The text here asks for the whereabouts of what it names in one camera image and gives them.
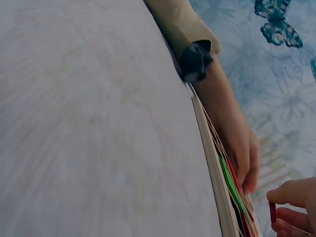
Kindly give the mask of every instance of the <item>sleeve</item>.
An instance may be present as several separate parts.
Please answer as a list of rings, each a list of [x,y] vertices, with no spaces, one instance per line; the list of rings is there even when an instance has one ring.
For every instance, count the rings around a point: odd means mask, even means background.
[[[188,45],[200,40],[211,42],[211,52],[221,51],[218,38],[201,21],[189,0],[144,1],[178,61]]]
[[[144,0],[178,61],[182,80],[206,78],[210,52],[219,53],[221,44],[201,21],[189,0]]]

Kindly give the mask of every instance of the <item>beige sweater sleeve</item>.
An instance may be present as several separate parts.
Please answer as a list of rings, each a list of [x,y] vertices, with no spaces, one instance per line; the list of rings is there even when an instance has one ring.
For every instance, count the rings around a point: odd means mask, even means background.
[[[189,0],[144,0],[160,30],[179,61],[192,42],[210,40],[211,51],[219,53],[221,44],[215,34],[201,21]]]

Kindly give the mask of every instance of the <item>stack of paper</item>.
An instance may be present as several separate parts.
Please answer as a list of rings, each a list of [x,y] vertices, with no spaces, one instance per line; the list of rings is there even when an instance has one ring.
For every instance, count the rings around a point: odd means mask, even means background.
[[[257,228],[250,198],[244,194],[232,163],[201,101],[191,85],[189,88],[193,92],[192,101],[214,188],[222,235],[223,237],[258,237],[260,231]]]

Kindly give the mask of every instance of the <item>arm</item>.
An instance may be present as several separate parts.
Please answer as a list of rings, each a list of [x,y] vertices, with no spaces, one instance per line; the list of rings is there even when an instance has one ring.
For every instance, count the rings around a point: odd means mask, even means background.
[[[182,80],[193,84],[215,129],[226,140],[225,149],[236,158],[238,179],[245,192],[253,192],[259,174],[259,142],[219,62],[219,40],[189,0],[144,1],[180,65]]]
[[[152,12],[160,30],[179,62],[184,50],[198,40],[211,41],[210,54],[213,63],[206,68],[206,79],[193,83],[205,108],[221,106],[236,101],[227,77],[218,59],[221,44],[215,34],[200,20],[188,0],[144,0]]]

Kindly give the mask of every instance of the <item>bedsheet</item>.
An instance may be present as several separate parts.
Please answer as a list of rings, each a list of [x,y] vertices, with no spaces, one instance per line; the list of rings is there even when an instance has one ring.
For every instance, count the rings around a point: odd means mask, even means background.
[[[253,195],[263,235],[276,236],[265,193],[316,175],[316,1],[191,0],[222,42],[235,96],[261,143]]]

